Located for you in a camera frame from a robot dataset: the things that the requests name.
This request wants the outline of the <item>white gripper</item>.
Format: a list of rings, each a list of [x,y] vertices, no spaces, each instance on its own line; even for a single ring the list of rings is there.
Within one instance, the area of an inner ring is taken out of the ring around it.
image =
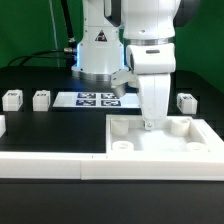
[[[154,128],[153,120],[167,116],[170,95],[170,74],[138,75],[138,96],[146,130]]]

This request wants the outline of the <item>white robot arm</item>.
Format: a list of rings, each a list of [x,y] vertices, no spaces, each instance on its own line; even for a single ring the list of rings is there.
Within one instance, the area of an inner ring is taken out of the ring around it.
[[[127,85],[136,88],[145,128],[151,130],[168,113],[175,29],[199,5],[200,0],[82,0],[83,38],[73,75],[108,81],[118,97]]]

